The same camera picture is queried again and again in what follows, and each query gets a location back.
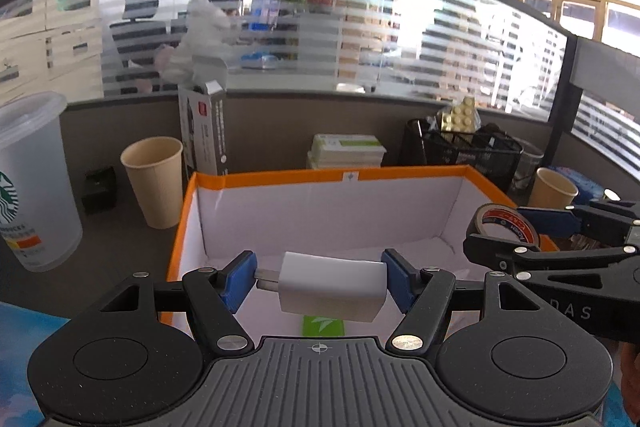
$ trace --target green card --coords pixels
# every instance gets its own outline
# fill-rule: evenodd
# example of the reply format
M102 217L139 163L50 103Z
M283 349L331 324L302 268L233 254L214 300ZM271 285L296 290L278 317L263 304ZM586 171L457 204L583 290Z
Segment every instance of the green card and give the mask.
M305 315L302 321L303 337L343 337L344 321Z

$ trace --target plastic lid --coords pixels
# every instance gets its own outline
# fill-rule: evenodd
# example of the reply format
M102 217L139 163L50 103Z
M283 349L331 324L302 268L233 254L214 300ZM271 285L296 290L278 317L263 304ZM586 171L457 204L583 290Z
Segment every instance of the plastic lid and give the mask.
M53 91L24 96L0 107L0 149L20 141L55 120L66 98Z

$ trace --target white plastic cup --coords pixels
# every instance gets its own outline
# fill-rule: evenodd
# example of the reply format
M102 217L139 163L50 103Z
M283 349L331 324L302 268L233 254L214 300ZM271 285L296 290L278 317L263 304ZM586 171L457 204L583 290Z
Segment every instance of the white plastic cup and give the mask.
M578 187L560 172L541 167L536 171L536 180L527 206L539 208L564 208L574 201Z
M33 272L64 263L82 239L60 133L65 108L55 92L0 107L0 235Z
M152 229L170 229L182 211L182 142L168 136L129 145L120 156L136 199Z

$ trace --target blue mat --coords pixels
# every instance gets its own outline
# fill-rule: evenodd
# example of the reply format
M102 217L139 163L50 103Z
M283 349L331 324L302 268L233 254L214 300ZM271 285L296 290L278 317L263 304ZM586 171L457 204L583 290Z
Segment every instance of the blue mat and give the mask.
M625 408L622 405L622 395L615 383L611 384L609 392L604 399L602 424L605 427L636 427L636 424L626 415Z
M0 427L34 427L44 419L27 383L27 363L38 344L64 323L0 303Z

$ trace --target blue gripper pad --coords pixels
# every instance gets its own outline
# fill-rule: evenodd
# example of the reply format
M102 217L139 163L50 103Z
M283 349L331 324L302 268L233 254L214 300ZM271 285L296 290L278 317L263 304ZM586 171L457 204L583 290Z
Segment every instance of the blue gripper pad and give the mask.
M414 305L415 295L411 292L409 274L385 250L382 263L386 264L386 288L394 298L401 313L405 314Z
M220 292L220 298L233 314L240 309L242 302L254 287L257 267L258 258L255 253L245 250L223 269L226 282L225 288Z
M580 233L580 219L567 210L521 206L517 212L528 219L538 233L552 237L571 237Z

